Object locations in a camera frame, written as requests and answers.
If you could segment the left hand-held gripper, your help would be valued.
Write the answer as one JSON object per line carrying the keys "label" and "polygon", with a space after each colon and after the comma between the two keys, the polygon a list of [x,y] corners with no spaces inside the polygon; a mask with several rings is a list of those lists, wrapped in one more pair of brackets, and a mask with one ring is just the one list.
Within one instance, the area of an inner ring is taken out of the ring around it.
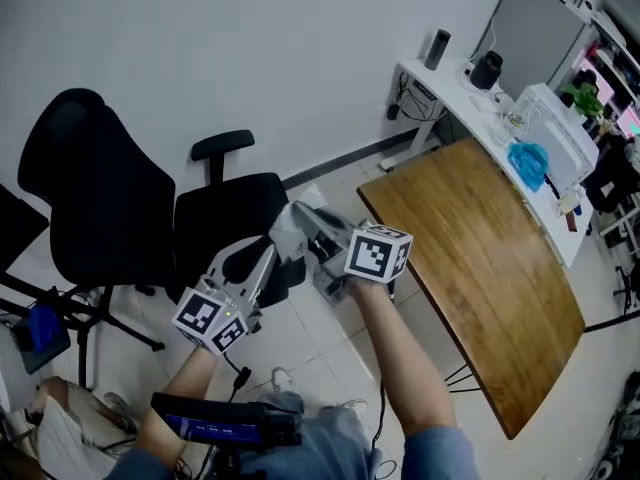
{"label": "left hand-held gripper", "polygon": [[192,343],[226,353],[259,332],[257,298],[271,275],[276,249],[270,241],[237,241],[220,250],[208,274],[187,288],[171,322]]}

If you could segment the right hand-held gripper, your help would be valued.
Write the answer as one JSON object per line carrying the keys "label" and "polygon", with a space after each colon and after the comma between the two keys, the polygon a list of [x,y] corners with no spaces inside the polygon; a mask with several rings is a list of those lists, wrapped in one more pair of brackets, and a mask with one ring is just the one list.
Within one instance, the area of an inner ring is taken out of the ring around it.
{"label": "right hand-held gripper", "polygon": [[292,219],[318,258],[313,285],[330,305],[339,304],[347,277],[393,285],[406,269],[411,234],[381,224],[355,228],[332,210],[292,203]]}

